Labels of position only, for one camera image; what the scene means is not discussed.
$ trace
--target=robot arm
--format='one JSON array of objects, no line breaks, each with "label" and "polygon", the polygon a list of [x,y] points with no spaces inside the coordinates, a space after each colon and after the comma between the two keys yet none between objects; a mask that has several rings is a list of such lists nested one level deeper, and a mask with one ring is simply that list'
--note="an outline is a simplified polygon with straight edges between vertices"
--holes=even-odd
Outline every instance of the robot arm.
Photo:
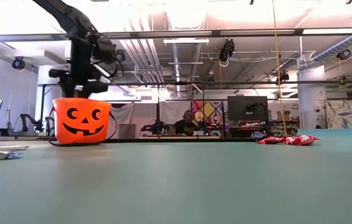
[{"label": "robot arm", "polygon": [[87,98],[91,93],[107,91],[108,85],[100,82],[100,72],[92,65],[91,58],[104,63],[116,61],[115,45],[96,30],[89,18],[78,9],[61,0],[33,0],[50,13],[71,40],[69,71],[51,69],[49,76],[60,78],[59,85],[64,97],[74,97],[75,87],[82,85],[79,97]]}]

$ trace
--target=man sitting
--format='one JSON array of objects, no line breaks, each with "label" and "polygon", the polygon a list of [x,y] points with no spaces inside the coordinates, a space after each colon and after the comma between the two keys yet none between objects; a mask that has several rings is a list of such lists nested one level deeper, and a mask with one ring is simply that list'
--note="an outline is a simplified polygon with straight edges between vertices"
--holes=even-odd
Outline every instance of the man sitting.
[{"label": "man sitting", "polygon": [[193,122],[195,122],[194,114],[191,110],[188,110],[184,112],[182,120],[177,121],[173,126],[170,127],[169,134],[185,134],[187,136],[193,136],[194,129],[196,128],[196,125]]}]

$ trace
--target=teal tabletop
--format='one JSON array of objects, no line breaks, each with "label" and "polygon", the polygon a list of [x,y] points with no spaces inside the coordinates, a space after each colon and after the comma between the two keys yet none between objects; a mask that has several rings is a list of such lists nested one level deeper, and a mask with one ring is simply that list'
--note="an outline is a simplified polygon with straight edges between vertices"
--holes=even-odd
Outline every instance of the teal tabletop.
[{"label": "teal tabletop", "polygon": [[0,161],[0,223],[352,224],[352,131],[255,142],[31,145]]}]

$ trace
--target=ventilation pipe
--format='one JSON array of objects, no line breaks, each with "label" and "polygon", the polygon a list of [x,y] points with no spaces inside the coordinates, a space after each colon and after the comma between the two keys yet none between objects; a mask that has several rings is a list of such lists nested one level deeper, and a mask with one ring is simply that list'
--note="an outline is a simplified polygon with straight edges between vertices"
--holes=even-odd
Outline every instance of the ventilation pipe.
[{"label": "ventilation pipe", "polygon": [[313,54],[310,59],[313,62],[321,62],[350,47],[352,47],[352,35],[321,53]]},{"label": "ventilation pipe", "polygon": [[[195,1],[169,1],[167,2],[167,18],[170,30],[200,30],[204,29],[206,22],[207,0]],[[198,62],[200,56],[200,44],[172,44],[172,55],[174,62],[190,63]],[[175,65],[177,81],[192,82],[197,70],[197,65]],[[178,85],[177,96],[186,98],[192,91],[191,85]]]}]

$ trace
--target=chip bag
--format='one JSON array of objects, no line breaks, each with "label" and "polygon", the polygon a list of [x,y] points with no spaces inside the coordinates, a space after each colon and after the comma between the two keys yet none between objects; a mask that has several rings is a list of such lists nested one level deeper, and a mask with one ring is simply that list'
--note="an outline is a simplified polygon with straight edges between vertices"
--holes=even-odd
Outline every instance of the chip bag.
[{"label": "chip bag", "polygon": [[284,142],[284,138],[277,138],[277,137],[267,137],[260,141],[257,141],[259,144],[277,144],[280,142]]},{"label": "chip bag", "polygon": [[319,140],[319,139],[314,136],[307,136],[307,135],[291,136],[291,137],[286,137],[285,144],[290,144],[295,146],[308,146],[313,144],[313,142],[316,140]]}]

